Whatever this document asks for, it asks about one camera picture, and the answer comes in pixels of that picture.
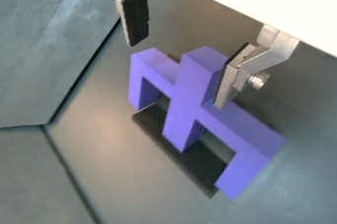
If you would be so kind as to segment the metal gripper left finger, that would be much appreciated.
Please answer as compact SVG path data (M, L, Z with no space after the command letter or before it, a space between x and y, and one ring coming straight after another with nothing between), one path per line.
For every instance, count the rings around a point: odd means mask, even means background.
M121 18L125 41L129 46L138 44L149 36L148 0L114 0Z

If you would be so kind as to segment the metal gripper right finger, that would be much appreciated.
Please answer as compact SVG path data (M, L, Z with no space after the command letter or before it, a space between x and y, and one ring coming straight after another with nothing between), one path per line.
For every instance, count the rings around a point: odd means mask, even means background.
M225 62L213 101L218 110L225 108L248 85L256 90L264 87L269 80L266 69L289 59L297 45L296 37L269 25L262 26L257 45L246 42Z

